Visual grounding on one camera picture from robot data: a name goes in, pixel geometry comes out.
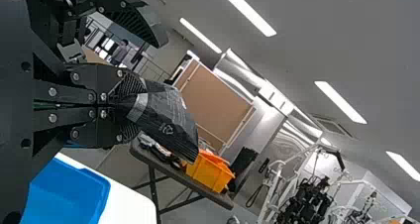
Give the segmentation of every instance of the cork board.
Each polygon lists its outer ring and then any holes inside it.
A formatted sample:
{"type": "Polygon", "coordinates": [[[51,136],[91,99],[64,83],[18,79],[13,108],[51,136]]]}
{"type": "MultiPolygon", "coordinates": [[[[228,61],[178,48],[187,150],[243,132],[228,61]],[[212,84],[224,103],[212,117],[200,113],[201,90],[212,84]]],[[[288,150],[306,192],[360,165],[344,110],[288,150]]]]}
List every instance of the cork board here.
{"type": "Polygon", "coordinates": [[[217,152],[219,152],[222,149],[223,145],[225,144],[223,141],[219,140],[216,136],[209,133],[208,131],[206,131],[200,126],[197,126],[197,130],[198,130],[198,136],[206,140],[206,142],[208,142],[209,145],[212,148],[214,148],[217,152]]]}
{"type": "Polygon", "coordinates": [[[252,104],[198,62],[187,68],[175,86],[181,89],[196,123],[224,143],[238,132],[238,127],[253,109],[252,104]]]}

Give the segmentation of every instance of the orange plastic container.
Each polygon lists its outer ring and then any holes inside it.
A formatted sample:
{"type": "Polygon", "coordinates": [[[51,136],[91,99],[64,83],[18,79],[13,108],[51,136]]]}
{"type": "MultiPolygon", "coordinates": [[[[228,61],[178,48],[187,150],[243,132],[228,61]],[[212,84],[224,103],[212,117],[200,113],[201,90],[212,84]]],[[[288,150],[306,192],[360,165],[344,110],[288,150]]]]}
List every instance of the orange plastic container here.
{"type": "Polygon", "coordinates": [[[218,193],[235,177],[223,159],[201,150],[194,165],[187,165],[186,174],[218,193]]]}

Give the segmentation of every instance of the screw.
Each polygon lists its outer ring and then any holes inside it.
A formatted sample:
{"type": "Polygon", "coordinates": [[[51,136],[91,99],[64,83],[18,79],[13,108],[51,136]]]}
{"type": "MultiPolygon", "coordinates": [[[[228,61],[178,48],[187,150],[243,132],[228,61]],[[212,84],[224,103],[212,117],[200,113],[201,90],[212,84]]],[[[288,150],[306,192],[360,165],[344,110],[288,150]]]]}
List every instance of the screw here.
{"type": "Polygon", "coordinates": [[[123,135],[117,135],[117,142],[123,141],[123,135]]]}
{"type": "Polygon", "coordinates": [[[56,89],[51,87],[50,90],[49,90],[49,95],[51,97],[55,97],[56,96],[56,89]]]}
{"type": "Polygon", "coordinates": [[[95,111],[90,110],[90,111],[89,111],[89,117],[90,117],[90,118],[95,118],[95,116],[96,116],[95,111]]]}
{"type": "Polygon", "coordinates": [[[118,69],[118,70],[117,70],[117,76],[118,76],[118,77],[122,77],[122,76],[123,76],[123,70],[118,69]]]}
{"type": "Polygon", "coordinates": [[[77,138],[79,137],[79,132],[78,132],[77,130],[73,130],[73,131],[71,132],[71,137],[72,137],[73,139],[77,139],[77,138]]]}
{"type": "Polygon", "coordinates": [[[56,115],[55,114],[50,114],[50,116],[49,116],[49,121],[51,122],[51,123],[55,123],[56,122],[56,115]]]}
{"type": "Polygon", "coordinates": [[[106,93],[101,93],[101,100],[106,101],[106,93]]]}
{"type": "Polygon", "coordinates": [[[106,113],[106,111],[105,111],[105,110],[102,110],[102,111],[101,111],[101,118],[102,118],[102,119],[105,119],[105,118],[106,118],[106,116],[108,116],[108,114],[106,113]]]}
{"type": "Polygon", "coordinates": [[[93,100],[95,100],[95,96],[93,96],[93,94],[92,93],[89,93],[88,95],[87,95],[87,99],[89,100],[89,101],[93,101],[93,100]]]}
{"type": "Polygon", "coordinates": [[[74,73],[73,74],[73,80],[78,81],[79,79],[80,79],[80,76],[78,75],[78,73],[74,73]]]}

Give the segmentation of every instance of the blue plastic bin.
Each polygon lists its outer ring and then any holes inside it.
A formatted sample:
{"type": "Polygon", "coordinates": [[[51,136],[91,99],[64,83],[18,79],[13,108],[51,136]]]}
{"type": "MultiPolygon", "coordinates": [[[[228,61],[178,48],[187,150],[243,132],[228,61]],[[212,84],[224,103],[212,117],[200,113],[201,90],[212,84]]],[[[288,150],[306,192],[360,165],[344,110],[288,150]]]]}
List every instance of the blue plastic bin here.
{"type": "Polygon", "coordinates": [[[109,189],[102,176],[53,159],[31,182],[21,223],[98,223],[109,189]]]}

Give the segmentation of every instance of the ceiling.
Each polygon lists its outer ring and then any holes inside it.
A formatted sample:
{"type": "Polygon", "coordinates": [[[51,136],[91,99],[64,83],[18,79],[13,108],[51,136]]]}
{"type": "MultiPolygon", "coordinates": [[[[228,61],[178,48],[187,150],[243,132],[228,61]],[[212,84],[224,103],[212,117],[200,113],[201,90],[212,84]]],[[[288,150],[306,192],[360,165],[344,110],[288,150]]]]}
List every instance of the ceiling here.
{"type": "Polygon", "coordinates": [[[195,45],[220,57],[179,23],[183,17],[222,51],[232,48],[307,113],[336,119],[357,140],[327,139],[413,206],[420,183],[385,153],[420,169],[420,0],[246,0],[277,30],[266,38],[227,0],[146,0],[195,45]],[[314,84],[329,81],[367,120],[353,123],[314,84]]]}

